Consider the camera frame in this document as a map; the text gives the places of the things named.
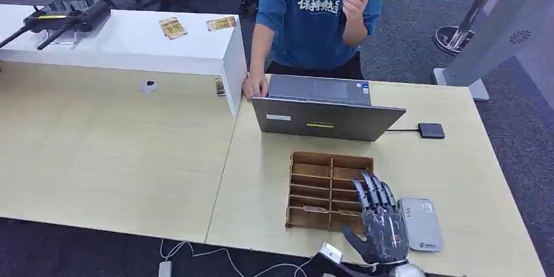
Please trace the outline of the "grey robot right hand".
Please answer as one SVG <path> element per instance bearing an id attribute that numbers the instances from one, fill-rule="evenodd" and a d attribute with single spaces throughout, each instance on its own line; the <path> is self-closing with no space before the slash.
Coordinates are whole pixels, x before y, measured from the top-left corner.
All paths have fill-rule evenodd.
<path id="1" fill-rule="evenodd" d="M 368 264 L 399 266 L 408 262 L 409 240 L 406 225 L 389 186 L 376 176 L 362 171 L 363 184 L 352 179 L 359 205 L 363 236 L 348 225 L 342 226 L 344 238 Z"/>

